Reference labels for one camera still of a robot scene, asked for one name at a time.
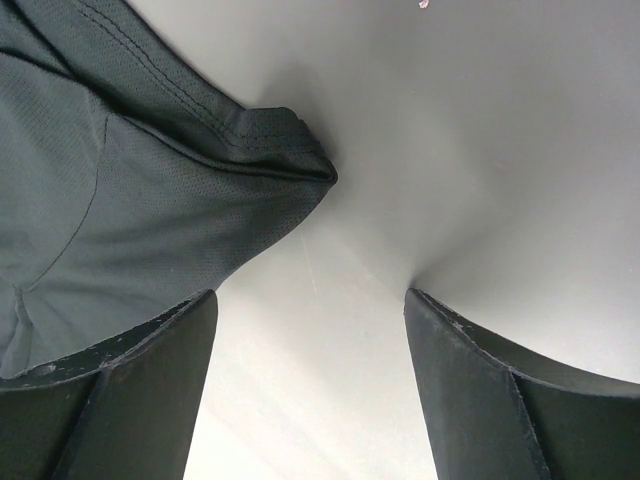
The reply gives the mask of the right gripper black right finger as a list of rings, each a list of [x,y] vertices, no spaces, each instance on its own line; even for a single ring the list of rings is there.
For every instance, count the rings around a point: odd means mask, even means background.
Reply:
[[[404,318],[438,478],[638,478],[638,384],[545,357],[418,289]]]

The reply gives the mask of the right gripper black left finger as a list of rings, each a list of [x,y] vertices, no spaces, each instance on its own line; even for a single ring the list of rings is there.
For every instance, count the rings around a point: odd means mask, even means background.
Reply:
[[[183,478],[217,316],[215,293],[203,291],[2,380],[2,478]]]

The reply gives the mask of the black t shirt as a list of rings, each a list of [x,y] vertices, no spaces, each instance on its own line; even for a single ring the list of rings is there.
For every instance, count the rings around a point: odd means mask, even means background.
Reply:
[[[337,173],[123,1],[1,5],[1,374],[116,336],[295,229]]]

